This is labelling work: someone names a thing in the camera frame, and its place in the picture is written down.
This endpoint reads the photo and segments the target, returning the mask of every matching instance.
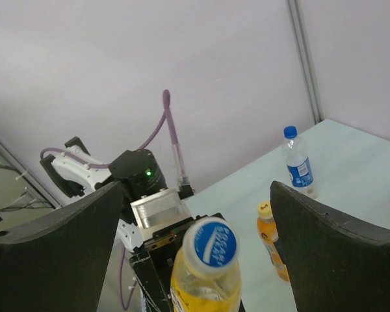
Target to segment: blue and white cap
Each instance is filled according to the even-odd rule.
[[[183,252],[189,269],[202,276],[217,276],[228,270],[239,253],[239,240],[221,218],[202,218],[183,237]]]

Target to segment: yellow bottle cap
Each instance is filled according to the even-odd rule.
[[[270,200],[266,200],[257,206],[257,212],[262,218],[272,218],[272,207],[270,206]]]

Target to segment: table surface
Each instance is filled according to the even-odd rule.
[[[390,229],[390,142],[331,120],[301,136],[308,145],[317,201]],[[188,200],[193,215],[220,212],[239,234],[247,311],[296,311],[290,284],[274,272],[257,234],[256,207],[270,199],[273,180],[290,185],[280,147]]]

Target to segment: bottle neck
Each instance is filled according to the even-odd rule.
[[[264,223],[273,223],[274,222],[274,218],[273,216],[271,217],[268,217],[268,218],[264,218],[262,216],[259,216],[260,220],[263,221]]]

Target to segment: orange liquid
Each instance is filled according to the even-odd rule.
[[[261,240],[265,244],[270,254],[273,266],[276,269],[278,276],[285,281],[290,281],[287,268],[281,260],[278,250],[274,244],[278,241],[279,235],[276,229],[276,223],[274,222],[273,218],[270,220],[262,220],[261,218],[257,218],[257,230]]]

